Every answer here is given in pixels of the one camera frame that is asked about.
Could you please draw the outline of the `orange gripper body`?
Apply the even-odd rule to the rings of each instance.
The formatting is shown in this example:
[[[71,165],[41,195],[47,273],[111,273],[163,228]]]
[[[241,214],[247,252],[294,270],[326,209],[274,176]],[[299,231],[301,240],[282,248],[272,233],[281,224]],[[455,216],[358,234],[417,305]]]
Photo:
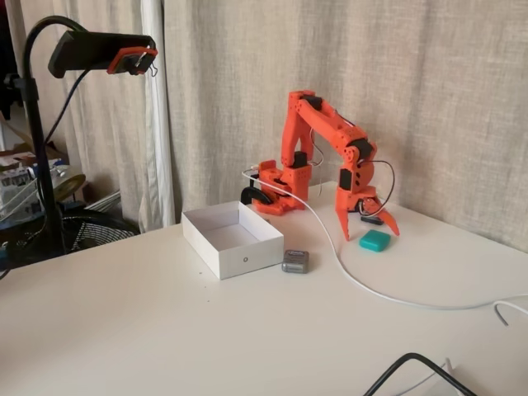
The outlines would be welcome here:
[[[343,165],[340,168],[337,184],[336,211],[358,211],[360,201],[377,201],[376,189],[370,185],[373,176],[372,163]]]

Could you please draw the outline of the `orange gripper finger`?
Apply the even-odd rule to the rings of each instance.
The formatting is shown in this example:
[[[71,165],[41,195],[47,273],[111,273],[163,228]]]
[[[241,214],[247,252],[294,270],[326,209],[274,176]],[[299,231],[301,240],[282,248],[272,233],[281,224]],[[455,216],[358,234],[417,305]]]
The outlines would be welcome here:
[[[365,215],[379,218],[390,228],[394,235],[400,235],[395,218],[383,207],[377,198],[365,199]]]
[[[338,218],[339,223],[341,225],[342,233],[343,233],[344,239],[346,241],[350,240],[350,234],[349,234],[349,228],[348,228],[348,225],[349,225],[349,218],[348,218],[349,212],[350,212],[350,210],[347,207],[344,207],[344,208],[338,208],[337,207],[336,208],[337,218]]]

